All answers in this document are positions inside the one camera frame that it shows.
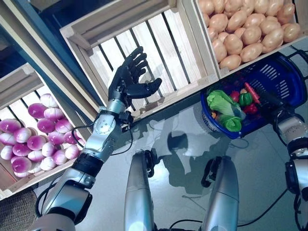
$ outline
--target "blue basket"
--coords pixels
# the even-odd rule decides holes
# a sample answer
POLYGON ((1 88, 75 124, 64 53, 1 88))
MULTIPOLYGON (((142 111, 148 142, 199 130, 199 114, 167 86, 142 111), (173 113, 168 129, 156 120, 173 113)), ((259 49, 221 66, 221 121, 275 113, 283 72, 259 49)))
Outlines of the blue basket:
POLYGON ((231 139, 243 137, 267 125, 268 122, 260 113, 247 115, 246 119, 242 121, 241 131, 230 132, 211 116, 206 98, 213 90, 223 90, 227 95, 231 94, 233 90, 239 92, 244 88, 245 82, 255 89, 263 89, 279 96, 293 107, 298 107, 307 100, 306 87, 301 72, 291 60, 278 52, 239 70, 201 92, 201 104, 206 116, 205 120, 208 120, 205 122, 210 122, 218 131, 225 133, 231 139))

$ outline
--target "gray floor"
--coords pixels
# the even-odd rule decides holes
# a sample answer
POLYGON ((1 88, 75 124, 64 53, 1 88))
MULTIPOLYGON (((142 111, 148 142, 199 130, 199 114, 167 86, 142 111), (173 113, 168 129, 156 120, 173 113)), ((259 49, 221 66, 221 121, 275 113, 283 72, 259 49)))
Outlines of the gray floor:
MULTIPOLYGON (((152 149, 161 157, 155 166, 155 175, 149 179, 154 219, 159 228, 168 228, 179 219, 203 220, 212 189, 201 187, 204 167, 209 159, 225 154, 231 156, 237 169, 239 223, 258 217, 286 188, 286 148, 270 125, 233 141, 219 133, 209 132, 202 121, 201 110, 199 97, 195 96, 138 123, 134 128, 131 150, 110 157, 97 176, 91 189, 92 204, 87 217, 76 226, 77 231, 123 230, 129 165, 137 149, 152 149)), ((308 120, 307 103, 297 112, 308 120)), ((128 146, 129 142, 126 142, 119 151, 128 146)), ((294 195, 287 192, 261 220, 238 230, 297 230, 293 199, 294 195)), ((199 226, 184 222, 177 228, 197 230, 199 226)))

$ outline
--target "carrot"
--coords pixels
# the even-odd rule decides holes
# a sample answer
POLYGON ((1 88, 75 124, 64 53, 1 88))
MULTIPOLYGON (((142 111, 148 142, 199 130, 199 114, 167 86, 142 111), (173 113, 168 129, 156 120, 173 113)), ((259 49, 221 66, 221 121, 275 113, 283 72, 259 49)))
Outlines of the carrot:
POLYGON ((249 83, 244 83, 246 90, 252 95, 252 98, 255 103, 260 103, 259 98, 260 96, 255 92, 255 90, 249 85, 249 83))

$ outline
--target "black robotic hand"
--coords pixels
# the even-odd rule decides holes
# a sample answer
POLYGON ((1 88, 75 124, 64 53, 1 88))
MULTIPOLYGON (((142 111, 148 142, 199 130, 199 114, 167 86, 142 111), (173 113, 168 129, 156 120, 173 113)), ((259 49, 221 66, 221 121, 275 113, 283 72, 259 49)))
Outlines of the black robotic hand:
POLYGON ((149 97, 158 90, 162 82, 160 78, 150 83, 139 83, 139 77, 146 72, 146 57, 143 47, 138 47, 125 59, 109 87, 108 100, 118 98, 129 107, 132 99, 149 97))

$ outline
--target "purple onion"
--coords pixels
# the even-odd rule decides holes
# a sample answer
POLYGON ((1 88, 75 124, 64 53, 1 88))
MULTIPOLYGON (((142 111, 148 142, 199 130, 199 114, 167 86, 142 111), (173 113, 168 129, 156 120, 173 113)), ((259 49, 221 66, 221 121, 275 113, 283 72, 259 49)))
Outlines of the purple onion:
POLYGON ((21 124, 16 119, 4 119, 0 122, 0 130, 7 133, 14 133, 21 128, 21 124))
MULTIPOLYGON (((74 132, 74 135, 76 137, 76 139, 78 139, 77 137, 77 132, 75 131, 74 132)), ((72 136, 72 131, 68 131, 66 134, 64 134, 64 140, 66 143, 69 143, 69 144, 76 144, 76 140, 74 139, 74 137, 72 136)))
POLYGON ((41 150, 44 143, 46 140, 42 136, 31 136, 27 141, 28 148, 33 151, 41 150))
POLYGON ((59 133, 57 131, 53 131, 53 132, 48 134, 48 139, 54 145, 63 144, 64 143, 64 134, 59 133))
POLYGON ((17 156, 27 156, 31 149, 28 148, 27 143, 17 143, 13 147, 13 153, 17 156))
POLYGON ((56 122, 56 131, 60 133, 67 133, 68 131, 72 130, 73 126, 67 119, 61 119, 56 122))
POLYGON ((39 162, 45 157, 42 154, 42 151, 32 151, 28 154, 28 158, 34 162, 39 162))
POLYGON ((29 171, 31 168, 32 163, 26 157, 19 157, 12 163, 12 169, 14 172, 23 173, 29 171))
POLYGON ((1 158, 4 160, 11 160, 14 157, 13 147, 6 145, 1 150, 1 158))
POLYGON ((36 162, 36 163, 32 163, 32 166, 30 168, 30 170, 28 171, 28 173, 37 173, 40 172, 42 169, 40 168, 40 162, 36 162))
POLYGON ((46 107, 57 107, 58 104, 50 94, 44 94, 40 97, 40 102, 46 107))
POLYGON ((32 132, 28 128, 20 128, 16 132, 14 132, 14 137, 16 142, 25 143, 31 136, 32 132))
POLYGON ((51 121, 57 121, 58 119, 62 119, 65 116, 59 108, 48 108, 44 111, 44 117, 51 121))
POLYGON ((44 171, 48 171, 56 167, 56 163, 54 162, 52 157, 46 157, 40 163, 40 168, 44 171))
POLYGON ((0 134, 0 142, 2 142, 4 145, 11 145, 11 146, 16 144, 14 135, 10 133, 0 134))
POLYGON ((19 178, 23 178, 23 177, 27 177, 30 175, 29 172, 22 172, 22 173, 18 173, 18 172, 14 172, 15 176, 19 177, 19 178))
POLYGON ((52 158, 57 165, 62 165, 67 161, 64 150, 56 151, 52 158))
POLYGON ((44 118, 44 111, 47 109, 43 104, 41 103, 34 103, 31 104, 28 107, 28 113, 36 119, 42 119, 44 118))
POLYGON ((38 121, 37 127, 42 132, 50 133, 54 131, 55 124, 53 121, 44 118, 38 121))
POLYGON ((80 153, 80 150, 78 149, 78 147, 73 144, 71 146, 69 146, 66 151, 65 151, 65 156, 67 159, 75 159, 80 153))

